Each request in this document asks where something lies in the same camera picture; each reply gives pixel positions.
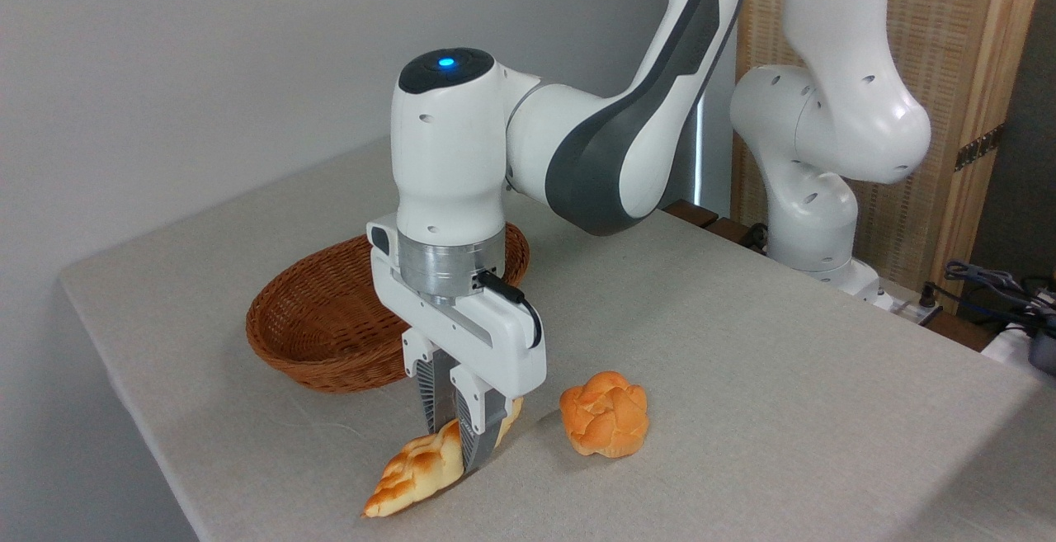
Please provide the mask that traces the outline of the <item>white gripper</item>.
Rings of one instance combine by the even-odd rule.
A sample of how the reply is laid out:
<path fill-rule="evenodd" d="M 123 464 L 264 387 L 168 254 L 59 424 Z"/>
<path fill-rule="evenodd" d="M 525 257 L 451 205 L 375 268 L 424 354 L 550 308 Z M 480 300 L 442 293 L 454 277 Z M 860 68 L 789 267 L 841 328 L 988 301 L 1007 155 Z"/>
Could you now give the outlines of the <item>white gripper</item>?
<path fill-rule="evenodd" d="M 427 432 L 459 418 L 464 473 L 471 474 L 497 447 L 502 420 L 512 409 L 506 397 L 544 384 L 546 345 L 532 344 L 535 323 L 528 310 L 493 289 L 449 303 L 411 289 L 399 272 L 395 221 L 386 214 L 366 225 L 374 287 L 385 309 L 415 328 L 403 333 L 403 360 L 417 384 Z"/>

